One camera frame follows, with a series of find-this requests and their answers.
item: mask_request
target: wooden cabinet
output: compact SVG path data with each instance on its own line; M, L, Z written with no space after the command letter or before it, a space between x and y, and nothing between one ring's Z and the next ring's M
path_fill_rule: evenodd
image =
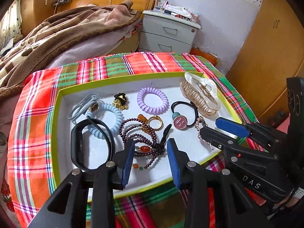
M304 28L286 0L263 0L226 78L259 121L288 111L286 78L303 76Z
M25 37L46 18L54 14L52 2L57 0L21 0L21 33Z

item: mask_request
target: light blue spiral hair tie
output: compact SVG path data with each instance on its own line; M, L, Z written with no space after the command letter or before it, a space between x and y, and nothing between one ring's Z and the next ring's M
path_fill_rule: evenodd
M117 107L115 107L111 104L100 104L99 103L98 106L99 106L100 110L106 110L106 111L109 111L109 112L112 112L112 113L115 114L116 123L113 126L113 128L111 128L110 130L111 130L113 135L118 134L119 127L121 126L121 124L123 122L123 114L121 113L121 111ZM96 115L92 111L88 110L86 112L86 116L89 116L90 118L95 118ZM100 139L104 139L103 134L97 128L95 128L95 126L93 126L92 124L88 126L88 130L95 137L100 138Z

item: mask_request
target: blue gripper pad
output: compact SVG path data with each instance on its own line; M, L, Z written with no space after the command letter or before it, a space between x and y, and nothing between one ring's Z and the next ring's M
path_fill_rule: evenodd
M171 139L169 139L167 142L167 154L168 154L173 182L174 182L175 186L179 189L181 186L181 175L180 175L180 170L178 168L178 164L177 164L176 157L174 154L174 150L172 147Z
M132 140L131 148L130 148L130 150L128 152L128 156L127 156L125 165L123 167L123 175L122 175L122 181L121 181L121 184L123 185L123 188L125 188L126 185L129 182L129 177L130 177L132 163L133 163L133 158L134 158L134 151L135 151L135 143Z
M234 134L240 138L248 137L250 133L246 130L246 127L243 124L233 122L226 118L220 117L215 121L215 125L226 132Z

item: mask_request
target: gold hair clip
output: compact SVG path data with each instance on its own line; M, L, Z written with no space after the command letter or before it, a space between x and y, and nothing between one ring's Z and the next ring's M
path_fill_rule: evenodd
M127 110L129 107L126 105L128 99L125 93L118 93L114 95L114 101L112 105L116 106L118 109Z

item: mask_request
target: curtain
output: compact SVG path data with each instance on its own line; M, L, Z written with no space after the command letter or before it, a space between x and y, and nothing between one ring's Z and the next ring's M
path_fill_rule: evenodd
M15 0L0 22L0 50L15 36L21 34L20 0Z

